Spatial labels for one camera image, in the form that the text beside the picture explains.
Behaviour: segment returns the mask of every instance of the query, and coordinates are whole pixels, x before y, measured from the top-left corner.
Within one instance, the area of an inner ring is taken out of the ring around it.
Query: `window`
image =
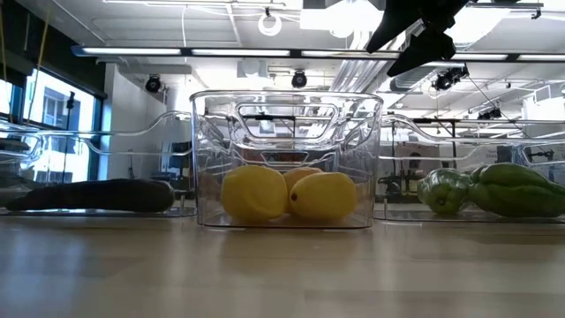
[[[92,130],[96,102],[94,96],[46,72],[39,72],[39,76],[36,72],[27,77],[24,118],[62,129],[67,129],[68,125],[69,130],[72,131]],[[73,108],[69,110],[67,102],[71,92],[75,95]]]
[[[10,113],[12,85],[0,79],[0,112]]]
[[[69,109],[67,104],[71,93],[75,95]],[[90,131],[93,129],[96,102],[91,94],[46,72],[37,74],[34,71],[27,78],[24,119],[30,118],[32,122],[54,129]],[[51,137],[45,143],[43,153],[34,165],[35,181],[68,183],[88,180],[91,156],[85,143],[72,138]]]

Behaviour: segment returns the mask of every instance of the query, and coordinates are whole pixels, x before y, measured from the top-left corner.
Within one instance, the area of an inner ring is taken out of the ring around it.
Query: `lemon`
[[[285,173],[283,173],[283,177],[284,177],[284,181],[286,181],[286,188],[288,190],[288,196],[290,197],[290,191],[292,190],[292,187],[301,179],[307,176],[310,176],[311,174],[314,173],[319,173],[321,172],[320,169],[318,168],[311,168],[311,167],[301,167],[301,168],[295,168],[293,170],[288,170]],[[287,210],[288,213],[292,214],[292,209],[288,208]]]
[[[221,200],[233,218],[247,222],[264,222],[287,210],[288,196],[283,175],[256,165],[237,167],[222,182]]]
[[[292,211],[304,219],[335,221],[355,211],[357,189],[341,172],[320,172],[300,179],[290,191]]]

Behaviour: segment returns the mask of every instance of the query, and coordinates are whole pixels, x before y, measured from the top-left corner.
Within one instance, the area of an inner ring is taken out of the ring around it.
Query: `green vegetable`
[[[471,173],[469,198],[479,208],[506,217],[557,217],[565,211],[565,188],[513,163]]]
[[[438,169],[418,181],[418,198],[441,215],[454,215],[467,207],[469,176],[453,169]]]

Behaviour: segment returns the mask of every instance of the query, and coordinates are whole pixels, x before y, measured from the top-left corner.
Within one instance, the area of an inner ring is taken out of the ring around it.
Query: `light fixture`
[[[288,57],[288,49],[192,49],[194,56],[218,57]]]
[[[565,9],[565,2],[563,0],[543,0],[545,10],[549,11],[562,11]]]
[[[382,14],[366,0],[341,1],[326,9],[303,9],[300,28],[326,30],[333,36],[346,37],[353,31],[374,31],[382,21]]]
[[[275,19],[275,23],[273,24],[272,27],[265,26],[265,20],[268,18]],[[281,29],[283,28],[283,22],[281,21],[281,17],[278,14],[268,14],[268,15],[263,14],[259,18],[259,22],[257,23],[257,28],[259,29],[259,32],[261,32],[261,34],[263,35],[275,36],[281,32]]]
[[[464,62],[455,62],[455,61],[440,61],[440,62],[431,62],[424,64],[422,66],[427,67],[465,67]]]
[[[82,48],[88,56],[180,56],[180,49],[157,48]]]
[[[463,8],[455,16],[455,25],[445,34],[453,38],[458,48],[469,47],[491,32],[509,13],[509,9]]]
[[[302,51],[302,57],[348,57],[358,59],[389,59],[394,60],[398,58],[398,52],[374,52],[369,54],[365,51],[356,50],[305,50]]]
[[[198,6],[225,6],[226,4],[231,4],[234,7],[269,7],[269,8],[284,8],[285,3],[275,3],[275,2],[239,2],[232,0],[197,0],[197,1],[172,1],[172,0],[102,0],[105,4],[144,4],[146,6],[186,6],[186,5],[198,5]]]
[[[565,62],[565,54],[522,54],[518,61]]]
[[[480,54],[480,53],[456,53],[451,57],[452,61],[503,61],[508,54]]]

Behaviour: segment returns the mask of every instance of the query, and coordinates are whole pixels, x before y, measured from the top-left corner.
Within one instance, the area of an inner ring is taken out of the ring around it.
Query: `security camera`
[[[432,83],[432,87],[438,92],[446,91],[467,76],[469,76],[467,66],[450,68],[446,72],[438,74],[438,78]]]
[[[145,89],[149,92],[149,93],[159,93],[159,90],[161,89],[161,77],[159,75],[150,75],[149,76],[149,80],[147,81],[147,84],[145,85]]]
[[[306,86],[308,79],[302,70],[296,70],[294,76],[292,77],[292,86],[294,88],[302,88]]]

